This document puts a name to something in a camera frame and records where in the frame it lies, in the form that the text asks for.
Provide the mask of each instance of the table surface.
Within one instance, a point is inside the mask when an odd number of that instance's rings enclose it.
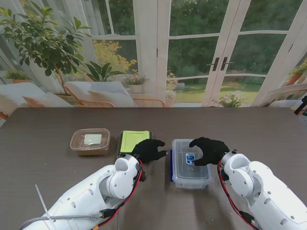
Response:
[[[79,157],[70,150],[73,133],[107,128],[106,156]],[[123,130],[150,130],[165,149],[177,138],[222,140],[251,161],[268,165],[306,204],[307,133],[287,108],[20,108],[0,128],[0,222],[2,229],[44,213],[69,188],[105,165],[113,164]],[[175,188],[169,155],[144,167],[147,180],[120,211],[121,230],[248,230],[231,209],[219,184],[204,190]],[[244,200],[236,196],[239,207]],[[103,229],[117,229],[114,218]]]

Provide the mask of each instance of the brown plastic container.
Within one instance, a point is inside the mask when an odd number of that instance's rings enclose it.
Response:
[[[71,149],[79,156],[105,155],[109,149],[110,132],[106,128],[88,128],[76,131],[71,138]]]

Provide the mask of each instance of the chair cushion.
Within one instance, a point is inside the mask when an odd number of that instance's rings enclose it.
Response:
[[[25,97],[39,97],[45,94],[30,82],[0,85],[0,111],[11,115],[18,107],[29,107]]]
[[[131,97],[119,81],[110,82],[87,82],[87,81],[70,81],[66,87],[79,99],[86,101],[97,101],[88,91],[97,92],[118,92]]]
[[[124,95],[120,92],[106,92],[106,91],[88,91],[96,101],[110,102],[115,107],[135,107],[134,101],[130,96]]]
[[[47,92],[41,97],[24,97],[30,107],[73,107],[71,104],[54,95],[51,92]]]
[[[302,103],[302,100],[281,100],[272,102],[269,107],[285,107],[296,110]]]

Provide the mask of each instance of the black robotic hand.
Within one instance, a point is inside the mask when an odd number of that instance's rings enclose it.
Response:
[[[194,165],[196,166],[205,166],[210,163],[218,164],[225,153],[229,152],[229,148],[224,142],[204,137],[195,139],[189,144],[190,148],[194,146],[199,147],[203,153],[202,158],[194,161]]]
[[[158,151],[158,147],[164,145],[165,143],[161,140],[146,139],[134,147],[131,155],[140,159],[143,163],[156,161],[167,155],[166,150]]]

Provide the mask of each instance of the plastic container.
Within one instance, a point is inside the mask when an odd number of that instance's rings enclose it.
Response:
[[[173,140],[173,181],[177,188],[204,189],[212,182],[208,166],[195,166],[193,161],[202,157],[197,146],[189,147],[192,139]]]
[[[110,132],[105,128],[80,129],[71,138],[71,149],[79,156],[105,155],[109,143]]]

